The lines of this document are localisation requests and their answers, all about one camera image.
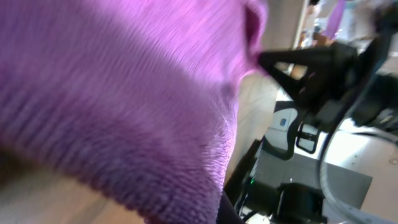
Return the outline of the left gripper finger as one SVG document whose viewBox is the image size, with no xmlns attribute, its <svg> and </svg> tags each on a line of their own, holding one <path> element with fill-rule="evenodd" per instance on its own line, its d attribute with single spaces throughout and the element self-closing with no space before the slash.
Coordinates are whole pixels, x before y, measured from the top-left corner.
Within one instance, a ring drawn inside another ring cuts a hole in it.
<svg viewBox="0 0 398 224">
<path fill-rule="evenodd" d="M 225 191 L 223 191 L 221 196 L 216 224 L 245 224 L 244 220 L 240 218 L 234 209 Z"/>
</svg>

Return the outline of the purple microfiber cloth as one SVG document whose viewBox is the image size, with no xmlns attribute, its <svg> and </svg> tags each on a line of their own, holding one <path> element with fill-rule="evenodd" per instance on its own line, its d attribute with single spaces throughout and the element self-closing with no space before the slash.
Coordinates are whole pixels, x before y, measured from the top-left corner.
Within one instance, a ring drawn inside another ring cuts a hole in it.
<svg viewBox="0 0 398 224">
<path fill-rule="evenodd" d="M 1 1 L 1 144 L 151 223 L 215 223 L 264 1 Z"/>
</svg>

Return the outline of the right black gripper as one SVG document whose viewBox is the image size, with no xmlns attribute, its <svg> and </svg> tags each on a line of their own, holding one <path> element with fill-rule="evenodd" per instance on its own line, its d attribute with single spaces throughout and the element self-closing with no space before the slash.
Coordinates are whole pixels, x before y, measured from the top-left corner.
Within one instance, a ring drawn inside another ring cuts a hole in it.
<svg viewBox="0 0 398 224">
<path fill-rule="evenodd" d="M 306 122 L 332 131 L 347 117 L 355 125 L 397 130 L 397 77 L 378 73 L 397 33 L 397 6 L 375 13 L 377 35 L 367 49 L 339 42 L 328 46 L 267 51 L 257 62 L 301 108 L 310 108 Z"/>
</svg>

